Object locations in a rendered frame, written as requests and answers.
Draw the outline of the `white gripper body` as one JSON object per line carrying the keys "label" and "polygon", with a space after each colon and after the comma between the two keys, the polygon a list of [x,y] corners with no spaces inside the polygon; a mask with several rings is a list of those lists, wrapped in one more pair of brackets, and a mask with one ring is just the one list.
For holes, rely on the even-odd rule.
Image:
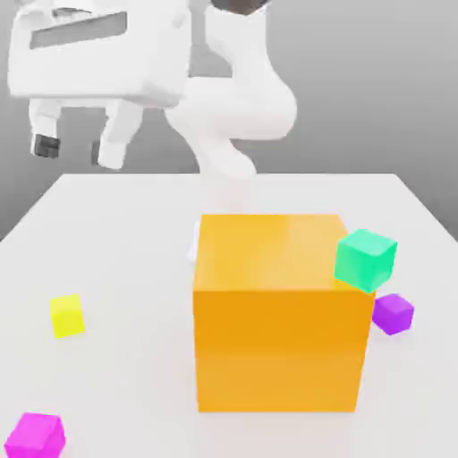
{"label": "white gripper body", "polygon": [[7,82],[17,98],[169,107],[190,58],[189,0],[32,0],[13,19]]}

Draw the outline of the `small yellow cube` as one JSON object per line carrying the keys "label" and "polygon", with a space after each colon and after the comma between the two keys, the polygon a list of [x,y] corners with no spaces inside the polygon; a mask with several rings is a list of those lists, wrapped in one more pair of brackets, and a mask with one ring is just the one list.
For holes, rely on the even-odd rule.
{"label": "small yellow cube", "polygon": [[85,332],[85,324],[78,294],[54,298],[50,301],[50,316],[55,338]]}

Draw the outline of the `small green cube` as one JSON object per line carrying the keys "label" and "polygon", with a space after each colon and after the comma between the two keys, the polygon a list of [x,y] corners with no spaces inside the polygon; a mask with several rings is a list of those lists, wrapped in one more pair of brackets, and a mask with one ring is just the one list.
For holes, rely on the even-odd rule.
{"label": "small green cube", "polygon": [[335,279],[373,293],[392,275],[397,241],[358,229],[337,243]]}

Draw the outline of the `small magenta cube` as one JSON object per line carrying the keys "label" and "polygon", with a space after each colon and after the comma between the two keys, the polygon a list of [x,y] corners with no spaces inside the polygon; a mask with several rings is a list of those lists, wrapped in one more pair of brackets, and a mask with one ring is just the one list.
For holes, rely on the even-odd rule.
{"label": "small magenta cube", "polygon": [[59,416],[25,412],[4,443],[4,450],[7,458],[59,458],[65,443]]}

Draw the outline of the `small purple cube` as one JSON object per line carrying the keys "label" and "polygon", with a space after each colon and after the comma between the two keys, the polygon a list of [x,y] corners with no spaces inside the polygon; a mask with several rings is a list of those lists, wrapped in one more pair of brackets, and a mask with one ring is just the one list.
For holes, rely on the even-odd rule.
{"label": "small purple cube", "polygon": [[372,321],[387,335],[395,335],[411,327],[415,308],[397,293],[375,300]]}

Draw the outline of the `large orange box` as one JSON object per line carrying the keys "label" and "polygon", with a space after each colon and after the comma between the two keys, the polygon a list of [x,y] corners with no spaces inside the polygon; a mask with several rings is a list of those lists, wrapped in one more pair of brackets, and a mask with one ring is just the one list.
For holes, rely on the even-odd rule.
{"label": "large orange box", "polygon": [[334,277],[336,215],[204,215],[193,284],[202,412],[352,412],[374,296]]}

